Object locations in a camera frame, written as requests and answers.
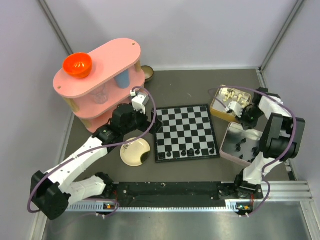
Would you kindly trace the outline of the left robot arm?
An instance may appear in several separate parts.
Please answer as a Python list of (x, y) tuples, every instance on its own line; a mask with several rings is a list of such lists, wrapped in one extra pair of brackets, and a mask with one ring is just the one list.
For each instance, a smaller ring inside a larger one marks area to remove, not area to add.
[(49, 220), (60, 217), (68, 206), (82, 200), (98, 197), (117, 206), (113, 180), (103, 172), (76, 181), (97, 160), (105, 157), (116, 147), (124, 145), (125, 135), (139, 130), (143, 135), (156, 134), (162, 123), (156, 109), (151, 111), (152, 121), (142, 110), (132, 104), (117, 106), (107, 124), (99, 127), (76, 152), (58, 166), (37, 171), (31, 178), (28, 205), (34, 204)]

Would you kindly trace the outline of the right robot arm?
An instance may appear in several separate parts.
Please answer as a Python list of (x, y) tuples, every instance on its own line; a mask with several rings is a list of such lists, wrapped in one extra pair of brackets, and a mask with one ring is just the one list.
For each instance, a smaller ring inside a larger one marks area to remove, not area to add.
[(262, 116), (267, 118), (267, 124), (259, 140), (257, 156), (234, 180), (233, 192), (239, 198), (256, 194), (265, 176), (287, 159), (294, 159), (300, 150), (306, 121), (295, 117), (279, 95), (260, 87), (254, 91), (251, 105), (236, 119), (246, 131), (255, 128)]

